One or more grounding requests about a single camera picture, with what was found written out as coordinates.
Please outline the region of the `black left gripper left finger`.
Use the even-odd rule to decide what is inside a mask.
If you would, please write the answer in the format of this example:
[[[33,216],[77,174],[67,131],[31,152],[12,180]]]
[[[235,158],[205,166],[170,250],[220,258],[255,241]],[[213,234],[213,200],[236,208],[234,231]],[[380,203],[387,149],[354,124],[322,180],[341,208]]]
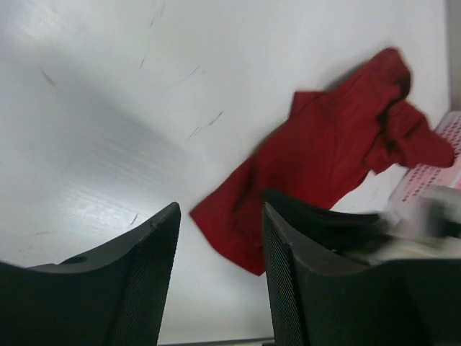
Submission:
[[[1,264],[3,345],[155,345],[179,237],[171,203],[59,264]]]

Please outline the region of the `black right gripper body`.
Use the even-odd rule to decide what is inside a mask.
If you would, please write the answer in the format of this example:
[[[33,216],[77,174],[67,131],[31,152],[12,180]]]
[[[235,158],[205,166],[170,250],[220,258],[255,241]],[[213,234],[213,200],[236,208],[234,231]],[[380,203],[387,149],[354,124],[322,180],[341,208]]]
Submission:
[[[391,223],[382,213],[340,213],[277,190],[262,193],[291,227],[322,247],[351,260],[460,258],[460,220],[445,204],[431,200],[418,234],[410,222]]]

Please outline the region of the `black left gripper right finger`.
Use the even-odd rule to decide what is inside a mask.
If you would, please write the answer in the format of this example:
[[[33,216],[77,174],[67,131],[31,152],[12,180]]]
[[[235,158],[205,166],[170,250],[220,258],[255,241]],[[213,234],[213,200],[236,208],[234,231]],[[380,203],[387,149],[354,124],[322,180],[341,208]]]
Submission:
[[[458,345],[460,261],[366,265],[262,211],[276,345]]]

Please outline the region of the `dark red t shirt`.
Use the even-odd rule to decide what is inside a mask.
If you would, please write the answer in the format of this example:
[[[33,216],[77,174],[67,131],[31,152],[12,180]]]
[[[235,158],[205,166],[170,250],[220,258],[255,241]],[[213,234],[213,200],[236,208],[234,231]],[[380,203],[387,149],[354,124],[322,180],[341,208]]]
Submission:
[[[411,72],[386,48],[327,92],[296,92],[288,119],[190,212],[210,245],[254,275],[265,271],[263,191],[329,209],[394,164],[447,168],[450,143],[408,103]]]

